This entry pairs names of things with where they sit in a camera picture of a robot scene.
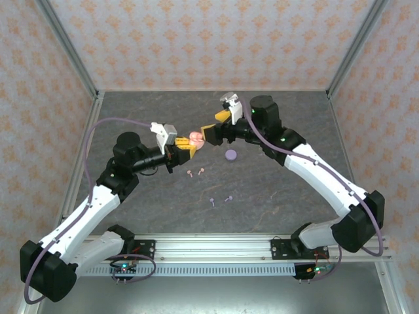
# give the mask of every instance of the granite surface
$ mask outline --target granite surface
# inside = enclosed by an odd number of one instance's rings
[[[119,116],[143,122],[173,124],[180,136],[215,123],[224,92],[106,92],[100,117]],[[271,95],[280,108],[282,124],[299,132],[323,159],[345,177],[348,167],[329,102],[324,92],[240,92],[252,97]],[[108,122],[94,133],[88,161],[96,180],[112,157],[112,147],[124,131],[135,131],[147,146],[155,136],[146,129]],[[225,159],[234,149],[235,161]],[[200,168],[205,172],[198,176]],[[187,170],[194,174],[187,175]],[[185,165],[169,175],[161,167],[140,184],[118,209],[94,230],[101,234],[120,224],[136,234],[149,232],[274,232],[292,233],[305,222],[336,217],[329,204],[296,174],[266,157],[258,146],[237,140],[219,147],[205,144]],[[83,178],[77,204],[87,193]],[[232,201],[225,202],[229,196]],[[210,198],[215,200],[212,207]]]

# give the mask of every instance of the patterned wallpaper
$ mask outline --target patterned wallpaper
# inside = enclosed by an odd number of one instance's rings
[[[32,0],[0,2],[0,312],[23,296],[19,249],[53,228],[92,100]]]
[[[419,2],[391,1],[333,98],[355,178],[386,197],[385,232],[419,309]]]
[[[106,90],[325,90],[373,0],[52,0]]]

